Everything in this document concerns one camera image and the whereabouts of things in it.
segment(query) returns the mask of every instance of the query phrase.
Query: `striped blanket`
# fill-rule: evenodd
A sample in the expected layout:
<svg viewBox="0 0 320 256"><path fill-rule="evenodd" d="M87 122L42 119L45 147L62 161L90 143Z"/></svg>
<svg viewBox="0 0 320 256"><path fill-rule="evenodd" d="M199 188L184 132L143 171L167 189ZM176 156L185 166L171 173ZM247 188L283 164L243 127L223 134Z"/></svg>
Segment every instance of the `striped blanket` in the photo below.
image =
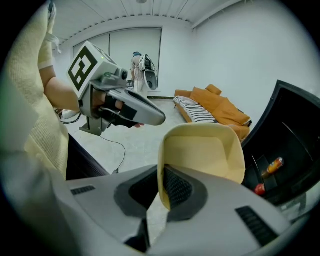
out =
<svg viewBox="0 0 320 256"><path fill-rule="evenodd" d="M194 123L218 123L208 110L190 98L176 96L173 102L179 104Z"/></svg>

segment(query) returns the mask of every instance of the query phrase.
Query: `black container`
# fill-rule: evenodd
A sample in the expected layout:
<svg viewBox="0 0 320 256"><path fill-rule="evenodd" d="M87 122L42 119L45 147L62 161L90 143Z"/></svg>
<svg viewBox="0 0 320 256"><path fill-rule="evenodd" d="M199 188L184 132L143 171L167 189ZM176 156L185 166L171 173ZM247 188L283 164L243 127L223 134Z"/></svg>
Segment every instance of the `black container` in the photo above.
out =
<svg viewBox="0 0 320 256"><path fill-rule="evenodd" d="M245 187L254 190L263 183L263 197L274 205L308 191L320 181L320 99L278 80L242 148ZM284 166L263 179L261 173L278 157L284 159Z"/></svg>

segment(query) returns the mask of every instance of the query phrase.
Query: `ceiling panel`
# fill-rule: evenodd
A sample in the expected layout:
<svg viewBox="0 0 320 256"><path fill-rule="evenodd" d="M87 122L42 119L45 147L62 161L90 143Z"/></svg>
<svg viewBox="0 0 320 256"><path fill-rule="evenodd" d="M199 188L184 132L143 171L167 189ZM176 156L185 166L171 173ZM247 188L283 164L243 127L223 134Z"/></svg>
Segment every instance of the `ceiling panel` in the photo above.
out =
<svg viewBox="0 0 320 256"><path fill-rule="evenodd" d="M55 0L54 34L67 40L100 23L132 16L161 16L196 23L230 0Z"/></svg>

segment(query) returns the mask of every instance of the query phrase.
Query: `tiled floor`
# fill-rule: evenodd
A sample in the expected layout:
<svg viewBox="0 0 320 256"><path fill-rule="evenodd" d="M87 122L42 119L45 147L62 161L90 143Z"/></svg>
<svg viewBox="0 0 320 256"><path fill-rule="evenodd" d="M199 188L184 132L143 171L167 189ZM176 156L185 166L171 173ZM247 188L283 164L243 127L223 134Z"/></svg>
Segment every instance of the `tiled floor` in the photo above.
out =
<svg viewBox="0 0 320 256"><path fill-rule="evenodd" d="M127 172L147 165L155 165L158 162L159 145L164 135L173 127L185 123L178 110L174 108L172 100L152 100L166 115L164 124L160 126L145 125L140 128L127 128L124 126L111 126L102 137L124 145L126 155L119 172ZM69 133L84 147L110 174L119 166L124 156L124 149L102 138L80 131L79 127L86 123L86 118L68 124ZM154 199L147 212L147 222L150 242L153 244L156 238L164 230L167 222L168 210L163 206L159 194Z"/></svg>

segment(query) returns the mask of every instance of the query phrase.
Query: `yellow plastic container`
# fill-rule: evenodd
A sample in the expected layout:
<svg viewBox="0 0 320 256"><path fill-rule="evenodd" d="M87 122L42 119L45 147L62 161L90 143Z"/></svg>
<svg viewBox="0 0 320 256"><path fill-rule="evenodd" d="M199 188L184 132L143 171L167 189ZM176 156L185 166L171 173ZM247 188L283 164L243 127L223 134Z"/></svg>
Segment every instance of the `yellow plastic container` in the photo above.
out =
<svg viewBox="0 0 320 256"><path fill-rule="evenodd" d="M241 184L245 159L236 133L217 123L185 123L171 129L163 138L158 156L158 188L164 206L170 202L163 186L164 166L190 168Z"/></svg>

